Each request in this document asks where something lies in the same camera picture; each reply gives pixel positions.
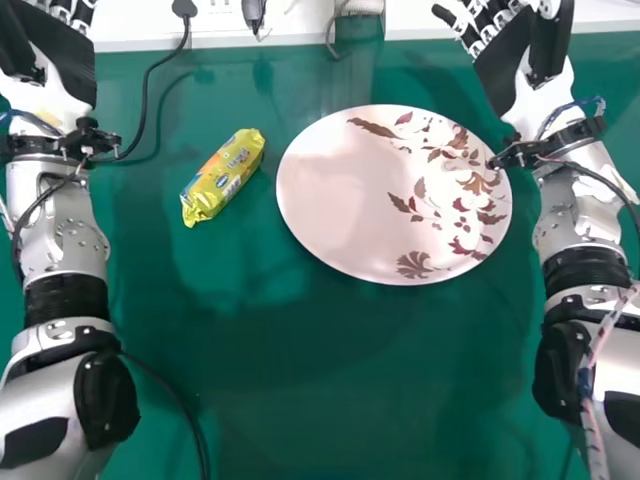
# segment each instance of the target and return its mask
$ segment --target robot forearm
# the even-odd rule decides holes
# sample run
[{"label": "robot forearm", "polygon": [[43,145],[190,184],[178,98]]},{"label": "robot forearm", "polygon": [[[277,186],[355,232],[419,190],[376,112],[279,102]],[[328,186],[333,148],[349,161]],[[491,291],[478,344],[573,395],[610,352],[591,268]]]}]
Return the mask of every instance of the robot forearm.
[{"label": "robot forearm", "polygon": [[23,1],[0,2],[0,26],[0,91],[13,109],[0,154],[9,159],[8,223],[25,298],[24,330],[0,383],[0,479],[93,480],[140,417],[117,356],[109,243],[83,168],[119,138],[85,117],[96,91],[89,40]]},{"label": "robot forearm", "polygon": [[[7,165],[12,220],[78,165],[61,155],[15,156]],[[20,235],[25,330],[1,383],[0,478],[93,479],[139,413],[109,321],[109,244],[87,172],[38,207]]]},{"label": "robot forearm", "polygon": [[[603,317],[629,295],[632,284],[620,246],[617,216],[623,202],[602,179],[585,173],[603,177],[631,202],[638,199],[597,141],[600,119],[574,117],[556,123],[540,141],[512,145],[492,164],[533,169],[541,196],[533,244],[547,294],[533,394],[548,415],[582,428],[581,362],[591,340],[602,334]],[[593,421],[613,480],[631,480],[640,471],[639,306],[625,303],[597,356],[592,384]]]}]

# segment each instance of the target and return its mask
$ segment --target black cable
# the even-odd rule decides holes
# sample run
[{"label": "black cable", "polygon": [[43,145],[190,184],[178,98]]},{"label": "black cable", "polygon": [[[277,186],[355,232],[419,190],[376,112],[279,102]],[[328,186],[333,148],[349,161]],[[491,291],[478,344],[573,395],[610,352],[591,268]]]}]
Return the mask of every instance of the black cable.
[{"label": "black cable", "polygon": [[86,160],[83,160],[82,162],[80,162],[80,165],[73,172],[71,172],[66,177],[63,177],[62,180],[60,180],[60,182],[57,183],[56,185],[52,185],[51,187],[47,188],[44,192],[42,192],[40,196],[36,198],[36,200],[31,205],[29,205],[29,207],[24,211],[24,213],[20,216],[18,221],[13,226],[13,234],[11,236],[11,265],[13,267],[13,272],[15,273],[16,278],[18,279],[21,285],[22,285],[22,282],[24,281],[24,274],[22,273],[22,268],[20,268],[20,232],[27,225],[27,223],[29,222],[29,219],[31,218],[31,215],[33,214],[33,212],[36,211],[36,208],[38,208],[40,205],[46,202],[47,199],[51,197],[51,195],[56,193],[58,190],[64,187],[67,183],[73,180],[78,174],[78,172],[80,171],[80,169],[84,167],[85,163],[86,163]]},{"label": "black cable", "polygon": [[[187,39],[189,38],[189,34],[191,33],[190,15],[193,16],[195,14],[193,12],[190,14],[185,13],[182,16],[182,21],[184,23],[184,35],[182,36],[182,40],[180,40],[180,43],[178,44],[178,46],[171,53],[161,58],[157,62],[153,63],[151,66],[149,66],[149,68],[147,68],[147,70],[144,72],[144,77],[142,79],[142,105],[140,107],[140,121],[138,123],[138,130],[136,132],[136,135],[133,138],[133,141],[131,142],[129,147],[127,147],[127,149],[117,157],[108,158],[104,160],[101,160],[100,158],[96,158],[96,159],[92,159],[91,161],[95,163],[119,162],[121,160],[124,160],[127,156],[129,156],[131,152],[133,152],[133,150],[138,146],[138,144],[140,143],[140,140],[142,139],[145,126],[147,124],[147,110],[148,110],[148,103],[149,103],[149,77],[151,75],[151,72],[153,72],[153,70],[167,63],[169,60],[174,58],[184,49],[184,46],[187,43]],[[84,164],[85,164],[85,160],[83,160],[80,168],[84,167]],[[24,274],[22,273],[22,269],[20,268],[20,232],[27,225],[29,218],[31,217],[33,212],[40,205],[42,205],[42,203],[47,201],[47,199],[51,197],[51,195],[53,195],[55,192],[57,192],[62,187],[64,187],[68,182],[70,182],[75,176],[76,176],[76,172],[73,172],[67,177],[64,177],[59,184],[45,190],[38,198],[36,198],[36,200],[29,206],[29,208],[25,210],[25,212],[16,222],[14,226],[13,236],[11,237],[11,264],[13,267],[13,271],[16,275],[16,278],[21,284],[24,281]]]},{"label": "black cable", "polygon": [[144,77],[142,79],[142,105],[140,106],[140,121],[138,123],[138,131],[136,132],[136,136],[133,137],[133,140],[131,141],[127,149],[124,152],[121,152],[117,157],[105,158],[105,159],[100,159],[99,157],[95,159],[92,158],[91,159],[92,162],[95,162],[95,163],[120,162],[124,160],[126,157],[128,157],[131,154],[131,152],[133,152],[135,148],[138,146],[138,144],[140,143],[140,140],[142,139],[142,135],[144,133],[144,128],[147,125],[147,110],[148,110],[148,103],[149,103],[149,76],[151,75],[151,72],[153,72],[156,68],[158,68],[160,65],[164,65],[165,63],[167,63],[169,60],[174,58],[184,49],[184,46],[187,44],[187,39],[189,38],[189,34],[191,33],[191,19],[189,15],[183,15],[182,21],[184,23],[184,34],[178,46],[173,51],[171,51],[171,53],[169,53],[167,56],[161,58],[160,60],[158,60],[151,66],[149,66],[149,68],[147,68],[147,70],[144,72]]},{"label": "black cable", "polygon": [[[627,196],[624,194],[624,192],[620,187],[618,187],[615,183],[613,183],[608,178],[605,178],[602,175],[595,173],[589,170],[588,168],[583,167],[582,165],[575,162],[550,161],[550,162],[544,162],[544,163],[548,163],[552,165],[562,165],[563,167],[570,168],[571,170],[575,170],[576,172],[582,175],[591,177],[594,180],[597,180],[598,182],[606,185],[609,188],[609,190],[615,193],[616,196],[620,198],[620,200],[622,200],[622,203],[624,204],[625,208],[631,215],[631,219],[633,220],[633,225],[636,230],[636,235],[638,237],[638,247],[640,247],[640,215],[638,215],[638,212],[636,211],[635,206],[633,205],[633,203],[631,203],[631,200],[627,198]],[[636,274],[637,274],[636,278],[640,278],[640,267],[638,267],[638,271],[636,272]]]},{"label": "black cable", "polygon": [[209,480],[209,450],[207,448],[207,440],[200,429],[200,425],[198,420],[193,416],[193,414],[189,411],[189,408],[182,401],[178,393],[175,389],[169,385],[169,383],[162,378],[162,376],[157,373],[153,368],[147,365],[145,362],[140,360],[137,357],[134,357],[130,353],[126,353],[121,351],[120,355],[125,357],[131,363],[136,365],[140,370],[149,375],[153,380],[155,380],[165,391],[169,394],[169,396],[173,399],[175,404],[180,407],[182,410],[182,414],[186,418],[189,423],[189,427],[191,428],[191,433],[193,434],[193,440],[196,444],[196,449],[198,451],[198,465],[200,467],[200,478],[201,480]]}]

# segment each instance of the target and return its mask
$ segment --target electrical outlet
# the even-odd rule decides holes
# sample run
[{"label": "electrical outlet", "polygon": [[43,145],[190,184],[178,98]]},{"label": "electrical outlet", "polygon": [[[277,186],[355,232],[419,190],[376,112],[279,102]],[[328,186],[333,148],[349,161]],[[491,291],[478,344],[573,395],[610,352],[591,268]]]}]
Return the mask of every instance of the electrical outlet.
[{"label": "electrical outlet", "polygon": [[204,0],[207,3],[207,13],[234,13],[240,12],[240,0]]}]

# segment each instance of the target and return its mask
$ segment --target electrical cord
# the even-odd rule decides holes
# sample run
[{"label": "electrical cord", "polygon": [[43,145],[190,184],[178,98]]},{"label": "electrical cord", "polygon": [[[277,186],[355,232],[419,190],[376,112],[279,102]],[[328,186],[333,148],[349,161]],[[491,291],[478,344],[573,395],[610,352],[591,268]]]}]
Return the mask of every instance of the electrical cord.
[{"label": "electrical cord", "polygon": [[[562,161],[562,160],[557,160],[557,161],[556,160],[543,160],[543,162],[544,163],[554,164],[554,165],[562,165],[565,168],[569,168],[571,170],[575,170],[576,172],[580,173],[581,175],[585,175],[587,177],[591,177],[594,180],[597,180],[598,182],[600,182],[603,185],[605,185],[607,188],[609,188],[609,190],[611,190],[618,198],[620,198],[620,200],[622,200],[622,203],[624,204],[625,208],[627,209],[627,211],[631,215],[631,220],[633,221],[633,225],[635,227],[636,235],[637,235],[637,238],[638,238],[638,247],[640,248],[640,215],[638,214],[638,211],[636,210],[636,208],[633,205],[633,203],[631,203],[631,200],[629,200],[627,198],[627,196],[624,194],[624,192],[622,191],[622,189],[620,187],[618,187],[615,183],[613,183],[608,178],[603,177],[599,173],[596,173],[596,172],[594,172],[592,170],[589,170],[588,168],[583,167],[582,165],[580,165],[578,163],[575,163],[575,162],[565,162],[565,161]],[[637,278],[640,278],[640,266],[638,267],[636,275],[638,276]]]},{"label": "electrical cord", "polygon": [[144,133],[145,126],[147,124],[147,110],[149,103],[149,77],[151,72],[153,72],[156,68],[161,65],[164,65],[169,60],[173,59],[176,55],[178,55],[187,44],[187,40],[189,38],[189,34],[191,33],[191,18],[189,15],[185,14],[182,16],[182,21],[184,23],[184,34],[182,35],[182,39],[178,46],[172,50],[167,56],[161,58],[157,62],[153,63],[147,70],[144,72],[144,77],[142,79],[142,105],[140,107],[140,120],[138,122],[138,130],[136,131],[135,137],[127,147],[127,149],[119,154],[116,154],[112,158],[100,159],[99,157],[92,158],[91,161],[94,163],[114,163],[120,162],[128,157],[138,146],[140,140],[142,139],[142,135]]},{"label": "electrical cord", "polygon": [[189,428],[191,429],[191,433],[193,434],[193,440],[196,444],[196,449],[198,452],[198,466],[200,469],[200,478],[201,480],[209,480],[209,451],[207,449],[207,442],[202,430],[200,429],[200,425],[198,420],[194,415],[189,411],[189,408],[185,405],[184,401],[180,398],[175,389],[169,385],[169,383],[162,378],[162,376],[157,373],[153,368],[147,365],[145,362],[140,360],[137,357],[134,357],[130,353],[126,353],[124,351],[120,351],[120,355],[133,363],[136,367],[146,373],[149,377],[151,377],[154,381],[156,381],[164,390],[169,394],[171,399],[175,402],[175,404],[180,407],[182,410],[182,414],[185,419],[189,423]]},{"label": "electrical cord", "polygon": [[53,125],[45,122],[40,117],[34,115],[31,112],[25,112],[23,110],[12,109],[7,112],[0,113],[0,127],[2,127],[7,120],[10,121],[12,117],[22,118],[30,124],[38,127],[43,133],[46,133],[47,135],[53,135],[57,138],[64,137],[62,132]]},{"label": "electrical cord", "polygon": [[59,183],[50,186],[44,192],[42,192],[40,196],[38,196],[36,200],[31,205],[29,205],[29,207],[20,216],[18,221],[14,224],[13,234],[11,236],[11,265],[13,267],[13,272],[15,273],[16,278],[21,285],[24,281],[24,274],[22,273],[22,269],[20,268],[20,233],[22,232],[22,229],[27,225],[29,219],[31,218],[31,215],[36,211],[36,208],[46,202],[49,197],[51,197],[51,195],[71,182],[78,175],[78,173],[80,173],[80,170],[84,167],[85,164],[86,159],[82,160],[78,164],[76,169],[66,177],[63,177]]},{"label": "electrical cord", "polygon": [[[192,12],[192,11],[187,11],[187,10],[184,11],[184,14],[181,17],[182,21],[183,21],[183,24],[184,24],[184,35],[182,36],[182,39],[180,40],[180,43],[178,44],[178,46],[173,51],[171,51],[168,55],[166,55],[165,57],[161,58],[157,62],[153,63],[144,72],[144,77],[142,79],[142,105],[141,105],[141,108],[140,108],[140,121],[138,123],[138,130],[136,132],[136,135],[133,138],[133,141],[131,142],[129,147],[127,147],[127,149],[124,152],[122,152],[121,154],[119,154],[119,155],[117,155],[117,156],[115,156],[113,158],[107,158],[107,159],[100,159],[100,158],[95,158],[94,159],[94,158],[92,158],[91,159],[92,162],[95,162],[95,163],[119,162],[121,160],[124,160],[126,157],[128,157],[131,154],[131,152],[133,152],[133,150],[138,146],[138,144],[140,143],[140,140],[142,138],[142,135],[144,133],[145,126],[147,124],[147,110],[148,110],[148,103],[149,103],[149,77],[151,75],[151,72],[153,72],[153,70],[155,70],[159,66],[164,65],[169,60],[173,59],[176,55],[178,55],[184,49],[184,46],[187,43],[187,39],[189,38],[189,34],[191,33],[191,16],[194,16],[194,15],[195,15],[195,13]],[[36,125],[37,127],[39,127],[44,132],[47,132],[49,134],[53,134],[54,136],[57,136],[57,137],[64,136],[62,134],[62,132],[60,132],[55,127],[49,125],[44,120],[38,118],[36,115],[33,115],[32,113],[29,113],[29,112],[23,112],[22,110],[10,110],[8,112],[4,112],[4,113],[0,114],[0,123],[3,122],[5,120],[5,118],[7,118],[7,117],[10,118],[11,116],[21,117],[21,118],[27,120],[28,122]],[[45,190],[24,211],[22,216],[15,223],[15,225],[13,225],[13,233],[11,234],[11,264],[12,264],[15,276],[16,276],[16,278],[18,279],[18,281],[20,283],[22,283],[24,281],[24,274],[22,273],[22,269],[20,268],[20,233],[22,232],[24,227],[29,222],[29,218],[31,217],[33,212],[40,205],[42,205],[47,199],[49,199],[49,197],[51,197],[51,195],[53,195],[55,192],[57,192],[62,187],[64,187],[67,183],[69,183],[71,180],[73,180],[73,178],[75,178],[76,175],[80,172],[80,169],[82,169],[85,166],[86,161],[87,161],[87,159],[84,159],[78,165],[78,168],[76,168],[76,170],[73,173],[71,173],[68,176],[64,177],[60,181],[60,183],[58,183],[57,185],[54,185],[52,187],[49,187],[47,190]]]}]

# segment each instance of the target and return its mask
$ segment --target power plug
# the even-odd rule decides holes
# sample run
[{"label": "power plug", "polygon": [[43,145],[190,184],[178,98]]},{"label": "power plug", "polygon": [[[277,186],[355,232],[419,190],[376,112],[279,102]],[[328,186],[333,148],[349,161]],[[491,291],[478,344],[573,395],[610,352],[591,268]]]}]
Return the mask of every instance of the power plug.
[{"label": "power plug", "polygon": [[173,0],[171,10],[180,18],[193,18],[198,14],[198,7],[192,0]]}]

